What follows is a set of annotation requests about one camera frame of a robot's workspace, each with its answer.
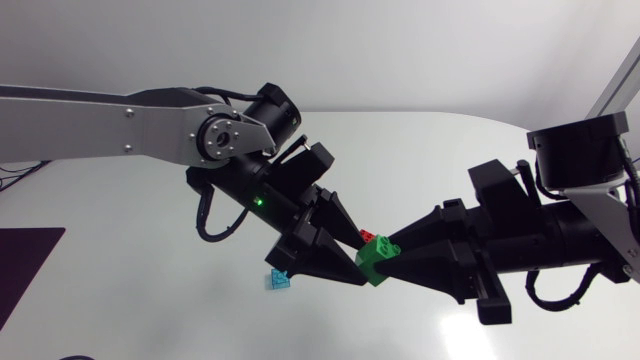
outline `silver arm segment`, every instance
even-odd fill
[[[213,100],[182,108],[0,96],[0,124],[0,163],[146,155],[217,168],[275,146],[263,124]],[[207,130],[199,150],[199,131]],[[223,133],[228,141],[216,141]]]

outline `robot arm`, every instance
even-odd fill
[[[252,104],[239,113],[229,98]],[[147,155],[188,165],[187,182],[201,195],[196,227],[204,240],[226,238],[251,211],[282,234],[266,260],[288,276],[367,281],[334,240],[360,248],[358,229],[337,193],[315,184],[331,166],[331,154],[320,143],[308,146],[303,135],[273,160],[301,122],[275,85],[257,95],[204,87],[129,96],[0,87],[0,119],[0,162]],[[212,185],[245,207],[218,235],[205,230]]]
[[[391,235],[402,253],[376,263],[376,270],[448,293],[460,304],[478,299],[483,324],[511,322],[500,273],[529,272],[527,292],[549,311],[576,305],[597,274],[614,283],[638,281],[638,178],[620,138],[626,131],[626,117],[617,113],[529,133],[536,180],[522,160],[514,171],[497,160],[469,169],[480,206],[445,201]],[[538,190],[556,201],[542,205]],[[578,264],[592,265],[574,294],[561,301],[537,297],[541,269]]]
[[[238,113],[228,98],[252,104]],[[275,158],[301,121],[275,85],[257,95],[170,88],[129,96],[0,87],[0,118],[0,162],[147,155],[187,165],[187,182],[201,195],[196,228],[204,240],[226,238],[252,212],[281,233],[266,261],[287,276],[370,280],[335,242],[361,249],[364,239],[337,193],[316,184],[331,154],[320,143],[308,146],[303,135]],[[575,305],[597,274],[616,283],[640,280],[640,181],[620,139],[626,131],[620,113],[530,133],[537,181],[525,161],[515,171],[497,160],[470,169],[480,206],[445,201],[391,235],[401,254],[369,263],[369,270],[448,293],[460,304],[478,299],[484,324],[511,322],[500,273],[528,271],[528,293],[552,311]],[[245,208],[218,235],[205,230],[214,186]],[[538,190],[556,202],[542,205]],[[578,291],[560,302],[537,297],[540,269],[576,264],[594,264]]]

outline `blue block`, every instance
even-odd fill
[[[271,269],[271,286],[274,289],[284,289],[291,286],[287,272],[280,272],[276,269]]]

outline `white table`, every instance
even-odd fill
[[[460,197],[469,167],[530,162],[525,130],[443,113],[307,113],[298,134],[335,156],[320,184],[359,227],[391,234]],[[474,301],[399,280],[378,288],[295,276],[267,290],[278,234],[250,215],[230,239],[200,240],[184,167],[144,157],[56,161],[0,196],[0,227],[67,233],[0,333],[1,359],[636,359],[640,286],[599,277],[582,304],[537,308],[524,274],[501,276],[513,325],[482,326]],[[210,231],[240,207],[218,192]],[[544,298],[584,268],[544,271]]]

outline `gray wall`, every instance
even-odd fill
[[[0,83],[130,93],[271,81],[305,111],[537,129],[586,115],[640,35],[638,13],[622,0],[5,0]]]

